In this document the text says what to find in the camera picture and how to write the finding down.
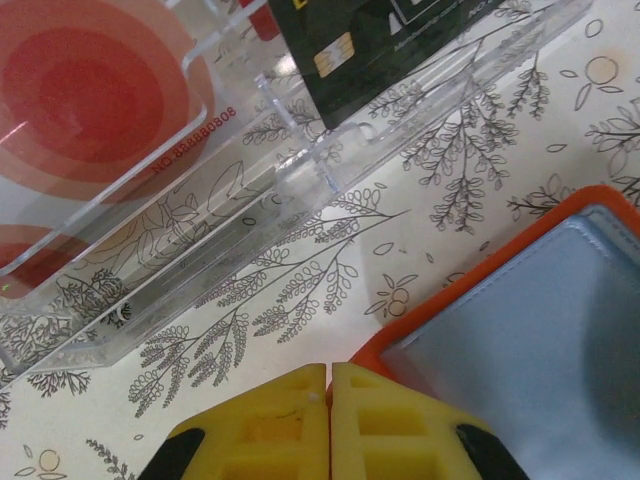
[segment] leaf illustration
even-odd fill
[[[142,226],[145,230],[153,230],[164,226],[164,211],[158,202],[152,204],[142,214]]]
[[[122,250],[120,250],[120,253],[116,257],[115,261],[113,262],[113,266],[111,267],[111,270],[115,275],[117,275],[122,269],[122,267],[124,267],[127,264],[127,262],[129,262],[129,260],[133,257],[133,255],[135,255],[137,248],[138,248],[138,242],[134,241],[129,243]]]
[[[386,255],[391,251],[391,249],[393,248],[393,245],[394,245],[393,242],[388,242],[388,243],[383,243],[382,245],[378,245],[376,248],[373,249],[373,254],[379,257],[382,257],[383,255]]]
[[[611,150],[619,149],[622,146],[622,143],[617,138],[607,138],[600,142],[598,145],[598,151],[602,152],[610,152]]]
[[[384,277],[384,281],[387,282],[387,285],[389,286],[390,289],[394,289],[396,288],[396,284],[393,281],[393,278],[391,278],[389,275],[387,275],[386,273],[383,273],[382,276]]]
[[[589,99],[589,94],[591,93],[592,89],[593,89],[593,84],[591,83],[587,83],[580,89],[580,91],[578,92],[578,96],[576,97],[576,104],[574,107],[574,110],[576,112],[580,110],[582,107],[584,107],[585,103],[587,103],[587,100]]]
[[[405,285],[413,282],[416,278],[418,278],[418,275],[407,275],[406,277],[402,277],[399,281],[398,281],[398,285],[397,287],[404,287]]]
[[[215,181],[213,187],[211,187],[209,199],[207,200],[207,210],[209,213],[213,213],[220,206],[220,203],[224,201],[222,199],[216,200],[219,194],[229,199],[233,195],[233,192],[237,193],[243,188],[243,180],[244,168],[242,162],[229,165]]]
[[[140,265],[146,265],[153,260],[153,242],[153,233],[150,230],[147,230],[140,236],[140,240],[138,240],[138,261]]]
[[[578,78],[578,74],[573,70],[561,70],[560,75],[565,78]]]
[[[29,475],[33,475],[36,469],[34,467],[26,467],[22,470],[18,470],[13,474],[14,477],[28,477]]]
[[[369,308],[367,308],[367,310],[364,312],[364,314],[365,315],[371,315],[372,313],[376,313],[378,310],[380,310],[386,304],[387,304],[386,300],[379,300],[376,303],[374,303],[373,305],[371,305]]]
[[[601,92],[604,92],[604,93],[622,93],[622,92],[624,92],[624,90],[622,90],[620,87],[615,87],[613,85],[603,85],[602,87],[598,87],[598,90],[600,90]]]
[[[560,179],[560,175],[554,173],[549,177],[547,181],[547,193],[551,196],[555,195],[562,188],[562,180]]]
[[[198,211],[188,205],[180,205],[171,210],[171,216],[176,222],[190,222],[198,216]]]
[[[196,200],[196,195],[194,193],[190,193],[187,196],[186,204],[194,210],[198,209],[198,201]]]
[[[629,121],[626,118],[608,118],[607,122],[618,130],[635,130],[638,126],[633,121]]]
[[[584,29],[584,34],[587,38],[597,37],[602,33],[603,29],[604,29],[604,22],[599,18],[597,18],[587,23],[587,26]]]
[[[553,143],[547,147],[547,152],[549,153],[559,153],[567,148],[566,143]]]
[[[625,169],[627,163],[629,163],[629,154],[624,150],[619,150],[609,160],[609,175],[615,177]]]
[[[351,265],[344,266],[344,273],[349,275],[351,278],[358,278],[358,271],[353,268]]]

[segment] floral pattern tablecloth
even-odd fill
[[[532,3],[508,0],[496,21],[517,23]],[[348,359],[575,189],[606,183],[640,205],[639,26],[637,0],[596,0],[134,353],[0,394],[0,478],[133,480],[181,420]]]

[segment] red circular pattern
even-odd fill
[[[0,268],[5,267],[50,230],[28,225],[0,225]],[[0,276],[0,296],[22,298],[84,251],[88,245],[60,235],[9,275]]]
[[[93,198],[213,102],[203,61],[190,70],[198,94],[187,87],[193,40],[157,0],[10,0],[0,38],[0,175],[32,190]],[[169,181],[153,175],[130,182],[127,199]]]

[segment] branch illustration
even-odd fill
[[[631,109],[618,106],[617,117],[592,124],[585,133],[599,153],[609,156],[609,176],[618,177],[629,163],[631,152],[640,151],[640,97],[629,102]]]
[[[87,391],[91,377],[87,372],[52,372],[31,375],[28,382],[39,392],[42,398],[51,397],[58,390],[69,388],[72,395],[82,395]]]
[[[499,190],[509,177],[503,168],[506,159],[497,151],[515,145],[519,132],[513,123],[498,118],[504,104],[494,88],[479,90],[400,153],[406,171],[417,167],[426,172],[419,180],[421,185],[438,186],[450,178],[443,203],[436,205],[429,216],[440,231],[455,225],[456,231],[473,234],[471,223],[484,220],[480,199],[485,196],[485,181]]]
[[[549,177],[546,185],[540,185],[525,197],[511,197],[507,207],[511,210],[514,221],[519,220],[523,213],[540,218],[573,192],[575,189],[565,186],[560,176],[555,173]]]
[[[11,399],[9,392],[0,393],[0,430],[7,428],[9,412],[11,411]]]
[[[615,185],[622,187],[620,190],[625,197],[636,207],[640,207],[640,177],[623,175],[612,179]]]
[[[496,7],[494,15],[498,18],[507,18],[517,21],[531,15],[531,2],[529,0],[507,0]]]
[[[352,279],[359,275],[341,259],[345,249],[360,235],[405,213],[382,213],[380,199],[377,188],[339,197],[333,204],[333,218],[324,218],[326,212],[312,217],[290,238],[211,292],[206,301],[217,301],[227,312],[204,332],[189,335],[188,328],[172,326],[150,339],[140,353],[146,371],[129,389],[129,400],[138,404],[136,416],[163,397],[163,407],[170,405],[185,378],[192,387],[206,381],[214,386],[222,383],[242,362],[249,328],[255,327],[253,336],[281,331],[277,341],[282,343],[302,331],[321,303],[326,314],[337,311],[348,296]],[[345,222],[350,228],[342,227]],[[308,242],[313,251],[304,258],[291,258],[288,245],[296,241]],[[244,307],[273,288],[280,289],[274,304],[250,322]]]
[[[524,105],[529,103],[531,107],[529,114],[536,120],[542,120],[542,114],[545,112],[544,105],[549,103],[551,92],[542,83],[548,80],[549,76],[538,68],[539,55],[539,52],[536,52],[531,68],[518,75],[521,82],[518,83],[518,90],[514,93],[513,100],[509,102],[510,107],[507,109],[509,118],[515,118],[516,113],[522,112]]]
[[[307,105],[305,100],[297,99],[292,101],[286,106],[286,110],[312,142],[317,141],[327,133],[320,116],[314,108]],[[314,126],[319,128],[320,131],[316,131]],[[245,133],[242,143],[245,145],[261,145],[264,142],[286,140],[291,136],[291,133],[291,130],[283,123],[280,116],[277,113],[272,113],[264,122],[252,127]]]
[[[113,480],[135,480],[136,475],[129,471],[129,466],[125,462],[120,462],[120,459],[103,444],[91,438],[88,438],[85,443],[98,454],[105,465],[108,465],[107,472],[115,475]]]
[[[404,80],[408,80],[411,77],[414,77],[417,74],[420,74],[422,72],[428,71],[430,68],[432,68],[434,65],[440,63],[440,62],[444,62],[447,61],[447,59],[454,57],[456,54],[460,53],[460,52],[464,52],[470,49],[475,49],[475,55],[477,55],[479,53],[480,48],[482,47],[482,45],[486,42],[487,39],[497,36],[500,33],[503,33],[505,31],[510,31],[513,29],[514,26],[517,26],[520,23],[523,22],[527,22],[527,21],[534,21],[536,17],[540,16],[541,14],[543,14],[544,12],[546,12],[547,10],[549,10],[550,8],[553,7],[553,3],[546,5],[544,7],[538,8],[536,10],[533,11],[529,11],[529,12],[520,12],[521,14],[518,13],[518,10],[514,10],[513,8],[509,8],[508,6],[506,8],[504,8],[502,11],[505,13],[511,12],[512,15],[505,15],[503,14],[503,18],[508,18],[508,21],[505,22],[503,25],[494,28],[493,30],[480,35],[476,38],[474,38],[473,40],[470,40],[469,42],[465,42],[461,45],[458,45],[455,48],[452,48],[451,50],[449,50],[448,52],[445,52],[443,55],[437,55],[436,57],[434,57],[432,60],[429,60],[428,62],[426,62],[424,65],[421,65],[420,67],[418,67],[416,70],[410,72],[405,78]]]

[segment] acrylic card holder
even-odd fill
[[[16,15],[34,11],[38,2],[44,0],[11,0],[0,9]],[[0,133],[11,140],[0,144],[3,161],[5,155],[21,158],[16,152],[28,147],[62,162],[64,175],[71,178],[57,179],[45,171],[53,167],[43,161],[36,167],[49,179],[48,188],[58,188],[66,197],[17,183],[15,188],[31,196],[19,196],[15,188],[11,194],[12,205],[25,200],[10,221],[37,231],[12,234],[0,271],[3,285],[9,285],[0,286],[0,360],[3,378],[10,380],[27,371],[117,361],[392,158],[478,86],[494,82],[555,38],[591,1],[536,0],[528,14],[491,41],[478,39],[499,19],[483,19],[464,33],[464,41],[451,42],[403,80],[411,89],[409,100],[383,107],[376,103],[383,94],[334,130],[321,121],[283,37],[276,35],[265,0],[242,2],[243,8],[224,0],[143,0],[136,5],[111,0],[96,7],[111,12],[99,19],[92,10],[98,2],[55,3],[47,8],[72,9],[69,21],[86,22],[82,35],[106,32],[114,18],[128,15],[128,22],[143,24],[145,29],[139,30],[148,36],[137,36],[135,41],[143,44],[134,42],[129,46],[133,53],[123,55],[129,66],[109,63],[113,78],[120,75],[126,81],[106,82],[111,74],[100,72],[107,67],[94,58],[88,42],[78,42],[65,53],[69,58],[47,57],[50,63],[41,66],[35,83],[12,87],[22,101],[15,103],[15,92],[12,100],[2,97],[5,127]],[[51,22],[64,20],[60,11],[56,15]],[[36,26],[34,20],[24,28],[35,33]],[[47,32],[36,39],[49,49],[61,41],[59,35],[75,35],[55,23]],[[2,65],[18,47],[5,51],[3,44]],[[162,60],[169,54],[171,61]],[[22,60],[11,63],[18,67],[9,68],[9,74],[2,67],[3,92],[9,88],[6,78],[15,83],[23,75],[20,69],[31,61],[28,57],[15,57]],[[145,62],[152,65],[145,67]],[[76,89],[77,71],[87,72],[94,83]],[[153,75],[140,73],[147,71]],[[178,73],[180,82],[172,80]],[[157,84],[161,93],[143,88],[145,82]],[[172,90],[178,87],[182,94]],[[99,108],[87,109],[74,92],[97,95]],[[133,102],[134,109],[122,99],[137,98],[136,92],[140,99]],[[153,125],[165,121],[152,114],[159,108],[158,95],[166,121],[184,125],[172,127],[174,132],[158,127],[167,133],[151,137]],[[179,108],[174,112],[171,106]],[[186,120],[176,123],[185,118],[179,113],[185,108]],[[98,114],[110,119],[105,125],[112,128],[96,127]],[[145,115],[156,123],[135,121]],[[59,134],[38,133],[47,122],[55,122]],[[150,140],[143,142],[143,137]],[[112,165],[111,158],[125,158],[120,154],[125,151],[133,152],[136,161]],[[20,168],[35,168],[23,163]],[[99,172],[111,176],[104,182],[87,182],[82,176]],[[6,176],[2,181],[16,182]],[[72,184],[83,188],[65,187]],[[84,192],[83,198],[67,198],[73,192]],[[25,331],[37,335],[25,341]]]

